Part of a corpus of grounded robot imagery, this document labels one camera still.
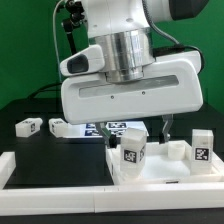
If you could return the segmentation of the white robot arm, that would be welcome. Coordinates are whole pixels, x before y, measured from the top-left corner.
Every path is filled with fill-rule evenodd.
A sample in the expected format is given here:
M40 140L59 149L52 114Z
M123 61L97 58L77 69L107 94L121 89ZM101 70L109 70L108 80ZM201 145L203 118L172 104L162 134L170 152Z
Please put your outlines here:
M203 104L198 74L204 67L199 49L175 42L152 47L160 21L197 16L209 0L80 0L72 7L87 21L89 46L60 63L65 119L94 123L110 148L116 137L108 121L161 116L160 140L169 140L173 116Z

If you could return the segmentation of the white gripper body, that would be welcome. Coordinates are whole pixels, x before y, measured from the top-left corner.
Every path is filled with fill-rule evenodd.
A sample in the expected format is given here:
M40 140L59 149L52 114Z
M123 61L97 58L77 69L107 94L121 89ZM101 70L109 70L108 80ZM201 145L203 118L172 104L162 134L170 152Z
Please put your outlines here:
M161 56L143 67L143 77L112 84L100 69L99 46L60 63L64 117L71 124L119 121L197 111L203 104L198 78L202 62L196 50Z

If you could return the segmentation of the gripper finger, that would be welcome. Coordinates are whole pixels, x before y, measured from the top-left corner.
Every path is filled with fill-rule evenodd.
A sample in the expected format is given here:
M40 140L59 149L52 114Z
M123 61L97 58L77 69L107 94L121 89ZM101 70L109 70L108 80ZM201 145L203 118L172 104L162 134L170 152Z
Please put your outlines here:
M164 126L162 128L162 131L159 133L159 143L164 144L167 143L170 139L169 131L171 129L171 126L173 124L173 115L163 115L162 116Z
M99 132L99 134L103 137L105 144L108 148L117 147L116 136L106 128L106 124L104 122L97 122L96 129Z

